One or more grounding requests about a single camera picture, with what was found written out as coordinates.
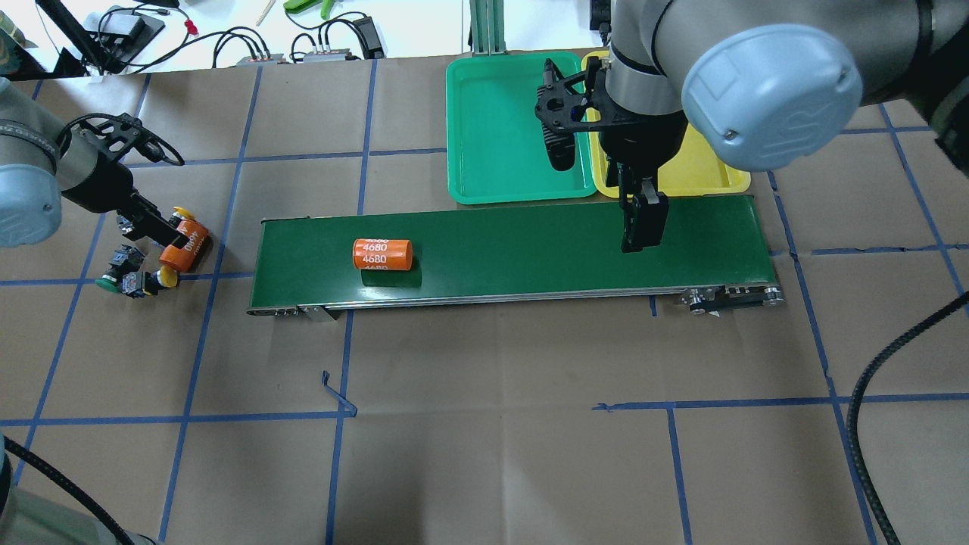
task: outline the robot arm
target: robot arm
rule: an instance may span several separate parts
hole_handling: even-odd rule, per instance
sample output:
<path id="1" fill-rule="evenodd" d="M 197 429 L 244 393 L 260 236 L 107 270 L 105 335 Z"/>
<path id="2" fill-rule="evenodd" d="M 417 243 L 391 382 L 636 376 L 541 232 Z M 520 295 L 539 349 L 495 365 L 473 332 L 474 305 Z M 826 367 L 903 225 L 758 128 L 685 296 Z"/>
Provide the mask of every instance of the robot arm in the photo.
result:
<path id="1" fill-rule="evenodd" d="M 171 159 L 164 141 L 124 114 L 97 126 L 64 121 L 0 78 L 0 246 L 45 240 L 60 226 L 60 196 L 95 213 L 117 210 L 125 237 L 163 246 L 188 240 L 134 187 L 119 160 L 136 149 L 152 161 Z"/>
<path id="2" fill-rule="evenodd" d="M 609 62 L 547 66 L 536 115 L 559 170 L 573 133 L 602 133 L 637 251 L 662 237 L 656 171 L 687 119 L 724 162 L 764 171 L 827 144 L 859 105 L 904 97 L 969 175 L 967 54 L 965 0 L 614 0 Z M 602 121 L 582 121 L 588 108 Z"/>

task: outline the table surface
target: table surface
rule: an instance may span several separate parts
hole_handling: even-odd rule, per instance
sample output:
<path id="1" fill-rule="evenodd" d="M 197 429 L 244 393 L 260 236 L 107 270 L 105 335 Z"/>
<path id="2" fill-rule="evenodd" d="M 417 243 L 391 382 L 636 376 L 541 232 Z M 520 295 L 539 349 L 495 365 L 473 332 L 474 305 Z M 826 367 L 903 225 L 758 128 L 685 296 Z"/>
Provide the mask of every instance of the table surface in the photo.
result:
<path id="1" fill-rule="evenodd" d="M 188 159 L 131 157 L 138 189 L 215 245 L 140 301 L 93 284 L 123 241 L 110 215 L 65 203 L 50 240 L 4 249 L 0 429 L 172 543 L 874 543 L 846 396 L 969 281 L 969 185 L 904 104 L 754 174 L 785 305 L 245 314 L 263 218 L 457 208 L 452 60 L 16 83 L 62 117 L 138 114 Z M 861 412 L 904 542 L 969 536 L 967 326 L 958 313 L 906 347 Z M 32 470 L 20 486 L 70 503 Z"/>

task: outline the grid of blue tape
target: grid of blue tape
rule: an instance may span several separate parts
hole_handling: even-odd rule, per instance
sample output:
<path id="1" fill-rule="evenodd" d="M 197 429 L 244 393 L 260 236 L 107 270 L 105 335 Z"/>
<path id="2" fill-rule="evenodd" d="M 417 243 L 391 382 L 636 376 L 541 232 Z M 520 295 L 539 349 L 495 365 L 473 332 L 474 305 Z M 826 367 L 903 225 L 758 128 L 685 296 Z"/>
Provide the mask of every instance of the grid of blue tape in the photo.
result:
<path id="1" fill-rule="evenodd" d="M 227 206 L 226 218 L 223 224 L 222 233 L 228 234 L 228 227 L 232 220 L 232 212 L 234 209 L 235 194 L 238 188 L 239 176 L 241 172 L 242 165 L 251 162 L 265 162 L 265 161 L 288 161 L 288 160 L 299 160 L 299 159 L 326 159 L 326 158 L 337 158 L 337 157 L 360 157 L 360 176 L 359 176 L 359 194 L 358 194 L 358 205 L 357 214 L 363 214 L 364 202 L 366 196 L 366 175 L 367 175 L 367 162 L 371 156 L 387 156 L 387 155 L 402 155 L 402 154 L 427 154 L 427 153 L 445 153 L 447 150 L 445 148 L 420 148 L 420 149 L 400 149 L 400 150 L 386 150 L 386 151 L 376 151 L 370 150 L 370 131 L 373 116 L 373 101 L 374 101 L 374 90 L 376 87 L 377 80 L 377 62 L 371 64 L 370 71 L 370 82 L 367 94 L 367 108 L 366 108 L 366 120 L 365 120 L 365 130 L 363 139 L 363 150 L 361 152 L 347 152 L 347 153 L 316 153 L 316 154 L 298 154 L 298 155 L 278 155 L 278 156 L 266 156 L 266 157 L 246 157 L 245 150 L 248 143 L 249 132 L 252 125 L 253 112 L 256 107 L 256 101 L 259 95 L 260 82 L 262 80 L 263 69 L 258 68 L 255 84 L 253 87 L 252 97 L 250 99 L 249 111 L 246 117 L 245 128 L 243 131 L 242 142 L 239 147 L 239 153 L 236 158 L 227 159 L 211 159 L 211 160 L 198 160 L 198 161 L 187 161 L 188 165 L 207 165 L 207 164 L 225 164 L 232 163 L 235 164 L 235 172 L 233 178 L 232 190 L 230 193 L 230 199 Z M 151 82 L 151 76 L 148 75 L 145 78 L 144 85 L 141 90 L 141 96 L 139 98 L 138 106 L 136 108 L 136 115 L 140 114 L 141 107 L 144 104 L 144 99 L 147 95 L 148 86 Z M 42 81 L 38 81 L 37 86 L 33 92 L 33 98 L 36 100 L 42 87 Z M 889 252 L 922 252 L 922 251 L 938 251 L 943 256 L 945 260 L 946 267 L 950 273 L 953 280 L 953 288 L 956 292 L 962 292 L 962 284 L 960 278 L 955 271 L 952 259 L 950 258 L 949 252 L 952 250 L 966 250 L 969 249 L 969 244 L 946 244 L 944 243 L 938 228 L 936 227 L 935 221 L 932 218 L 931 212 L 922 197 L 922 192 L 919 188 L 919 184 L 916 181 L 911 168 L 909 167 L 908 159 L 905 156 L 904 149 L 898 139 L 897 134 L 900 132 L 921 132 L 929 131 L 928 127 L 894 127 L 891 123 L 891 118 L 885 107 L 879 105 L 881 115 L 885 120 L 886 128 L 874 128 L 874 129 L 847 129 L 842 132 L 842 134 L 889 134 L 892 138 L 892 142 L 895 146 L 895 150 L 898 154 L 898 158 L 902 164 L 909 183 L 912 187 L 913 193 L 916 199 L 919 201 L 922 213 L 926 223 L 932 232 L 936 243 L 931 246 L 917 247 L 917 248 L 907 248 L 907 247 L 874 247 L 865 249 L 856 248 L 825 248 L 825 249 L 815 249 L 811 251 L 811 255 L 832 255 L 832 254 L 858 254 L 858 253 L 889 253 Z M 144 169 L 144 168 L 166 168 L 166 164 L 137 164 L 131 165 L 132 169 Z M 671 454 L 672 454 L 672 465 L 674 479 L 678 494 L 680 516 L 683 526 L 683 536 L 684 541 L 687 545 L 692 545 L 693 537 L 690 529 L 690 516 L 689 507 L 686 494 L 686 480 L 684 478 L 684 472 L 682 467 L 682 461 L 680 458 L 679 440 L 676 430 L 676 420 L 675 411 L 677 409 L 696 409 L 696 408 L 730 408 L 730 407 L 770 407 L 770 406 L 806 406 L 806 405 L 825 405 L 829 404 L 837 427 L 841 434 L 841 439 L 843 447 L 845 450 L 846 464 L 848 470 L 852 476 L 853 483 L 855 485 L 856 496 L 859 503 L 860 514 L 864 522 L 865 531 L 868 536 L 868 540 L 872 545 L 877 545 L 877 540 L 875 537 L 874 527 L 872 526 L 868 509 L 864 503 L 864 498 L 860 490 L 860 485 L 858 478 L 855 475 L 854 468 L 850 461 L 850 456 L 847 447 L 847 435 L 845 432 L 844 417 L 841 413 L 841 405 L 848 402 L 848 397 L 838 396 L 833 380 L 828 373 L 828 356 L 825 351 L 824 342 L 821 339 L 821 333 L 818 328 L 817 318 L 814 312 L 814 306 L 811 303 L 810 293 L 808 292 L 807 282 L 804 278 L 804 272 L 800 265 L 799 256 L 797 253 L 797 246 L 795 245 L 794 236 L 791 231 L 791 225 L 787 218 L 787 213 L 784 210 L 784 204 L 781 199 L 780 193 L 777 187 L 777 180 L 773 173 L 767 173 L 768 179 L 770 181 L 771 189 L 774 193 L 774 201 L 777 206 L 777 211 L 780 215 L 781 222 L 784 225 L 785 236 L 787 238 L 789 253 L 794 261 L 795 271 L 797 273 L 797 279 L 801 295 L 803 296 L 804 304 L 806 307 L 808 321 L 811 326 L 811 331 L 814 337 L 815 346 L 818 352 L 819 361 L 821 364 L 822 372 L 824 374 L 825 380 L 828 384 L 828 396 L 823 398 L 780 398 L 780 399 L 750 399 L 750 400 L 694 400 L 694 401 L 632 401 L 632 402 L 622 402 L 616 404 L 605 404 L 600 403 L 599 405 L 592 407 L 592 410 L 601 411 L 617 411 L 617 410 L 664 410 L 667 412 L 668 425 L 670 432 L 670 443 L 671 443 Z M 159 538 L 164 540 L 168 533 L 169 519 L 172 512 L 172 500 L 174 498 L 174 491 L 177 485 L 178 472 L 181 462 L 181 455 L 184 449 L 185 437 L 189 424 L 194 423 L 211 423 L 211 422 L 260 422 L 260 421 L 284 421 L 284 420 L 324 420 L 332 419 L 336 421 L 336 430 L 333 438 L 333 454 L 330 461 L 330 483 L 329 483 L 329 499 L 327 507 L 327 520 L 326 520 L 326 544 L 331 545 L 334 538 L 334 527 L 335 527 L 335 513 L 336 513 L 336 500 L 337 500 L 337 485 L 339 478 L 339 468 L 340 468 L 340 453 L 342 450 L 342 440 L 343 440 L 343 430 L 344 422 L 347 418 L 351 418 L 349 413 L 344 409 L 342 405 L 338 406 L 335 411 L 305 411 L 305 412 L 283 412 L 283 413 L 243 413 L 243 414 L 211 414 L 211 415 L 200 415 L 192 414 L 192 402 L 195 395 L 195 387 L 198 381 L 199 370 L 202 363 L 202 355 L 204 351 L 205 339 L 207 337 L 208 326 L 211 319 L 213 304 L 215 301 L 216 290 L 218 288 L 218 282 L 220 279 L 229 278 L 246 278 L 251 277 L 253 274 L 250 272 L 231 272 L 225 273 L 221 272 L 222 260 L 225 255 L 226 250 L 226 237 L 223 237 L 217 248 L 216 260 L 214 266 L 214 272 L 209 274 L 188 274 L 182 277 L 183 280 L 193 281 L 193 280 L 210 280 L 210 288 L 208 293 L 208 298 L 205 305 L 205 312 L 203 316 L 202 330 L 200 331 L 198 346 L 196 350 L 194 365 L 192 369 L 191 378 L 189 381 L 188 392 L 186 393 L 184 410 L 181 415 L 168 415 L 168 416 L 146 416 L 146 417 L 94 417 L 94 418 L 44 418 L 42 413 L 44 411 L 44 406 L 47 401 L 47 394 L 50 390 L 50 385 L 53 381 L 53 377 L 57 371 L 57 365 L 60 360 L 61 351 L 64 346 L 64 341 L 67 337 L 67 333 L 70 330 L 71 322 L 74 316 L 75 309 L 77 307 L 78 298 L 80 296 L 80 290 L 84 285 L 94 283 L 93 278 L 88 278 L 88 270 L 90 269 L 91 261 L 93 259 L 94 249 L 97 245 L 98 238 L 104 227 L 105 216 L 99 218 L 97 226 L 94 230 L 94 235 L 90 246 L 88 247 L 87 255 L 84 260 L 83 267 L 81 268 L 80 275 L 77 278 L 54 278 L 54 279 L 32 279 L 32 280 L 0 280 L 0 288 L 9 286 L 47 286 L 47 285 L 75 285 L 75 291 L 71 299 L 71 304 L 68 308 L 67 316 L 64 319 L 63 326 L 61 328 L 61 334 L 58 338 L 57 346 L 54 351 L 54 356 L 52 358 L 50 368 L 47 373 L 47 378 L 45 380 L 44 388 L 41 392 L 40 398 L 37 403 L 37 408 L 34 412 L 33 418 L 29 419 L 0 419 L 0 427 L 26 427 L 29 429 L 27 438 L 25 440 L 25 445 L 29 448 L 33 442 L 34 435 L 37 428 L 43 426 L 103 426 L 103 425 L 119 425 L 119 424 L 178 424 L 179 434 L 176 443 L 176 449 L 174 454 L 174 459 L 172 461 L 172 473 L 169 480 L 169 486 L 166 493 L 165 507 L 163 511 L 162 524 L 159 528 Z M 783 252 L 779 250 L 773 250 L 770 252 L 771 256 L 782 255 Z M 652 316 L 656 316 L 656 300 L 655 297 L 649 298 L 650 310 Z M 348 378 L 350 371 L 350 359 L 351 359 L 351 346 L 353 339 L 353 327 L 354 327 L 354 312 L 349 311 L 346 313 L 345 319 L 345 331 L 344 331 L 344 342 L 343 342 L 343 359 L 342 359 L 342 373 L 340 378 L 340 388 L 339 392 L 342 396 L 347 395 Z M 919 402 L 919 401 L 969 401 L 969 393 L 964 392 L 953 392 L 953 393 L 942 393 L 942 394 L 912 394 L 912 395 L 881 395 L 881 396 L 868 396 L 865 398 L 867 402 Z M 17 467 L 15 480 L 18 481 L 20 474 L 23 471 L 23 463 L 20 463 Z"/>

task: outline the yellow tray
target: yellow tray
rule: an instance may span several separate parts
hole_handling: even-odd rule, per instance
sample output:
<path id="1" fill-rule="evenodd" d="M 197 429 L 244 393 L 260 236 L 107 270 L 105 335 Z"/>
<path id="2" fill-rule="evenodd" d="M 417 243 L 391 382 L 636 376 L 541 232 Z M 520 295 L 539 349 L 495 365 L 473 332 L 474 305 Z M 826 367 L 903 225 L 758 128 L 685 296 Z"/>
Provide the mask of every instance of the yellow tray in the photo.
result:
<path id="1" fill-rule="evenodd" d="M 582 59 L 582 70 L 589 57 L 609 56 L 608 51 L 592 51 Z M 599 112 L 589 110 L 586 118 L 599 120 Z M 589 133 L 589 147 L 592 149 L 592 180 L 596 189 L 603 195 L 618 199 L 618 187 L 606 187 L 606 170 L 609 159 L 599 145 L 599 133 Z M 714 193 L 742 193 L 750 187 L 750 173 L 728 167 L 713 153 L 710 144 L 693 125 L 686 128 L 683 146 L 679 153 L 660 168 L 659 187 L 669 197 L 698 197 Z"/>

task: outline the cable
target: cable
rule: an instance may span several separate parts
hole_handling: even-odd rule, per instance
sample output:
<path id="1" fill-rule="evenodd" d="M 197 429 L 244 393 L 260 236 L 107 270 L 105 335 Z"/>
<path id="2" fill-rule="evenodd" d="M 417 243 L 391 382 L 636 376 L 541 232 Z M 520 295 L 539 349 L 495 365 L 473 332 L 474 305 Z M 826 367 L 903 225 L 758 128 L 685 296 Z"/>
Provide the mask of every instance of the cable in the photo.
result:
<path id="1" fill-rule="evenodd" d="M 70 141 L 68 140 L 68 136 L 71 134 L 71 129 L 73 129 L 77 125 L 80 125 L 82 122 L 87 121 L 88 119 L 107 119 L 109 121 L 114 121 L 115 123 L 122 123 L 125 125 L 131 124 L 130 121 L 128 121 L 127 119 L 124 119 L 123 117 L 120 117 L 118 115 L 111 115 L 110 113 L 94 112 L 94 113 L 86 113 L 85 115 L 82 115 L 80 117 L 75 117 L 74 119 L 71 119 L 70 121 L 67 122 L 67 124 L 64 125 L 64 128 L 62 128 L 60 132 L 57 133 L 57 137 L 54 139 L 54 142 L 61 149 L 61 155 L 63 155 L 65 152 L 65 149 L 64 149 L 65 144 Z M 166 154 L 165 157 L 162 157 L 161 159 L 162 161 L 165 161 L 170 165 L 175 165 L 176 167 L 181 167 L 185 164 L 185 159 L 182 158 L 181 153 L 178 153 L 178 150 L 172 147 L 171 144 L 166 142 L 165 139 L 156 135 L 155 133 L 153 133 L 152 131 L 148 130 L 143 126 L 140 128 L 140 130 L 141 130 L 141 133 L 146 135 L 150 141 L 155 142 L 159 146 L 170 151 L 174 156 L 174 159 L 172 159 L 168 156 L 168 154 Z"/>
<path id="2" fill-rule="evenodd" d="M 44 33 L 47 34 L 47 39 L 50 40 L 50 44 L 54 46 L 54 52 L 59 52 L 57 49 L 57 44 L 54 43 L 54 39 L 50 37 L 50 33 L 47 32 L 47 22 L 44 20 L 44 16 L 41 15 L 41 7 L 34 2 L 34 9 L 37 10 L 37 18 L 41 20 L 41 26 L 44 27 Z"/>
<path id="3" fill-rule="evenodd" d="M 293 62 L 298 62 L 296 59 L 297 53 L 302 53 L 303 57 L 305 57 L 308 54 L 305 51 L 297 51 L 297 42 L 299 41 L 300 38 L 304 36 L 306 37 L 307 40 L 309 40 L 309 43 L 313 45 L 313 50 L 314 51 L 317 50 L 316 40 L 313 40 L 313 37 L 310 34 L 306 32 L 300 32 L 299 34 L 297 34 L 295 38 L 293 38 L 293 42 L 290 44 L 290 60 L 292 60 Z"/>
<path id="4" fill-rule="evenodd" d="M 145 70 L 147 70 L 148 68 L 151 68 L 152 66 L 161 64 L 161 63 L 169 60 L 170 58 L 172 58 L 176 54 L 178 54 L 180 51 L 182 51 L 183 49 L 185 49 L 185 48 L 187 48 L 187 47 L 189 47 L 189 46 L 191 46 L 193 44 L 196 44 L 198 42 L 201 42 L 202 40 L 207 40 L 208 38 L 212 38 L 213 36 L 223 36 L 225 34 L 231 34 L 231 33 L 227 33 L 224 30 L 220 30 L 218 32 L 210 32 L 208 34 L 205 34 L 203 36 L 200 36 L 199 38 L 196 38 L 195 40 L 192 40 L 191 42 L 188 40 L 188 35 L 186 34 L 185 35 L 185 39 L 182 40 L 181 45 L 179 45 L 178 47 L 172 49 L 171 51 L 163 54 L 162 56 L 156 58 L 155 60 L 153 60 L 153 61 L 151 61 L 151 62 L 149 62 L 147 64 L 128 63 L 128 66 L 138 66 L 138 67 L 140 67 L 136 71 L 132 72 L 132 74 L 140 74 L 141 72 L 144 72 Z"/>
<path id="5" fill-rule="evenodd" d="M 354 34 L 357 35 L 357 42 L 360 44 L 360 53 L 366 56 L 366 39 L 363 38 L 363 33 L 360 32 L 360 29 L 358 29 L 357 26 L 353 24 L 352 21 L 349 21 L 347 19 L 330 19 L 329 21 L 324 23 L 324 25 L 327 27 L 326 31 L 323 31 L 323 28 L 321 26 L 321 31 L 323 31 L 323 39 L 321 40 L 321 42 L 326 44 L 327 50 L 329 50 L 329 28 L 332 27 L 333 24 L 337 22 L 342 22 L 343 24 L 349 26 L 350 30 L 353 30 Z"/>
<path id="6" fill-rule="evenodd" d="M 864 463 L 864 456 L 861 455 L 861 443 L 858 438 L 858 414 L 861 409 L 861 401 L 864 398 L 864 391 L 868 388 L 868 383 L 871 382 L 875 371 L 880 369 L 882 364 L 895 352 L 967 304 L 969 304 L 969 292 L 955 298 L 951 303 L 936 310 L 918 325 L 893 340 L 864 369 L 864 372 L 858 379 L 858 383 L 855 385 L 855 391 L 851 395 L 851 403 L 848 405 L 847 422 L 848 447 L 851 450 L 852 462 L 855 464 L 855 471 L 858 474 L 861 489 L 864 491 L 864 497 L 868 500 L 871 512 L 875 516 L 875 521 L 882 530 L 882 534 L 885 536 L 888 545 L 898 545 L 898 536 L 895 534 L 891 522 L 889 522 L 889 516 L 885 513 L 885 507 L 878 498 L 878 493 L 875 492 L 875 485 L 871 482 L 871 475 L 868 473 L 868 467 Z"/>
<path id="7" fill-rule="evenodd" d="M 242 40 L 242 42 L 245 43 L 245 45 L 249 48 L 249 58 L 251 58 L 252 60 L 260 60 L 260 59 L 266 58 L 263 56 L 262 51 L 259 49 L 259 44 L 257 44 L 255 40 L 253 40 L 252 38 L 244 34 L 231 33 L 231 35 L 222 36 L 221 38 L 219 38 L 219 41 L 215 43 L 215 50 L 212 52 L 212 68 L 216 68 L 216 63 L 219 60 L 219 53 L 222 52 L 222 48 L 224 48 L 226 44 L 228 44 L 231 40 L 234 40 L 235 38 L 239 38 L 240 40 Z"/>
<path id="8" fill-rule="evenodd" d="M 291 16 L 290 13 L 287 12 L 286 10 L 283 10 L 283 13 L 286 14 L 286 18 L 289 19 L 292 24 L 298 26 L 299 28 L 302 28 L 303 30 L 316 30 L 316 29 L 320 28 L 321 26 L 323 26 L 324 24 L 327 24 L 327 22 L 324 21 L 323 24 L 318 24 L 316 26 L 304 26 L 302 24 L 299 24 L 297 22 L 297 20 L 294 19 L 293 16 Z M 338 16 L 332 16 L 332 17 L 330 17 L 329 19 L 327 19 L 327 21 L 334 20 L 334 19 L 337 19 L 337 18 L 342 18 L 343 16 L 352 16 L 352 15 L 359 15 L 361 17 L 366 17 L 367 16 L 367 14 L 365 14 L 364 12 L 343 12 L 342 14 L 340 14 Z"/>
<path id="9" fill-rule="evenodd" d="M 111 14 L 115 14 L 115 13 L 119 13 L 119 12 L 129 12 L 129 13 L 131 13 L 131 15 L 134 15 L 136 12 L 150 12 L 150 13 L 153 13 L 153 14 L 156 14 L 156 15 L 162 15 L 162 16 L 166 16 L 170 12 L 178 12 L 178 13 L 182 14 L 182 16 L 185 17 L 185 38 L 184 38 L 184 40 L 182 40 L 182 44 L 183 45 L 185 44 L 185 42 L 188 41 L 189 35 L 192 32 L 192 28 L 195 27 L 195 24 L 192 22 L 192 19 L 189 17 L 189 15 L 186 14 L 185 11 L 182 10 L 182 9 L 180 9 L 180 8 L 158 8 L 158 7 L 152 6 L 150 4 L 143 4 L 142 3 L 142 4 L 138 4 L 134 8 L 114 8 L 112 10 L 107 10 L 106 12 L 104 12 L 101 15 L 101 19 L 98 20 L 98 27 L 97 27 L 97 30 L 95 32 L 95 42 L 97 42 L 98 46 L 100 46 L 102 49 L 105 50 L 105 52 L 107 52 L 109 55 L 111 55 L 114 58 L 117 58 L 117 55 L 114 53 L 114 50 L 113 49 L 112 50 L 108 50 L 107 48 L 105 48 L 105 45 L 104 45 L 104 42 L 103 42 L 104 37 L 102 36 L 102 33 L 104 31 L 105 22 L 107 22 L 107 19 L 111 16 Z M 134 57 L 132 57 L 131 59 L 128 59 L 128 62 L 123 62 L 122 63 L 123 68 L 121 70 L 125 70 L 126 68 L 129 68 L 131 66 L 138 66 L 138 65 L 133 64 L 131 62 L 133 60 L 134 60 Z M 104 72 L 105 72 L 104 67 L 99 66 L 97 68 L 100 71 L 101 75 L 103 75 Z"/>
<path id="10" fill-rule="evenodd" d="M 269 58 L 269 55 L 270 55 L 269 46 L 266 45 L 266 40 L 263 38 L 263 35 L 259 33 L 259 31 L 257 31 L 255 28 L 251 28 L 248 26 L 234 26 L 230 29 L 227 29 L 226 32 L 234 32 L 236 30 L 248 30 L 249 32 L 252 32 L 253 34 L 255 34 L 256 38 L 259 39 L 259 43 L 263 46 L 262 51 L 266 54 L 266 58 Z"/>
<path id="11" fill-rule="evenodd" d="M 80 502 L 85 509 L 91 512 L 98 521 L 108 528 L 114 539 L 121 543 L 121 545 L 135 545 L 135 542 L 131 540 L 128 533 L 105 511 L 105 508 L 98 505 L 98 502 L 89 496 L 85 491 L 81 490 L 78 485 L 74 484 L 71 479 L 64 476 L 63 473 L 54 468 L 53 465 L 45 462 L 41 457 L 30 452 L 22 445 L 10 439 L 9 437 L 3 438 L 3 446 L 7 451 L 9 451 L 14 456 L 20 458 L 25 463 L 31 467 L 40 471 L 45 477 L 54 482 L 57 486 L 62 488 L 64 492 L 68 493 Z"/>

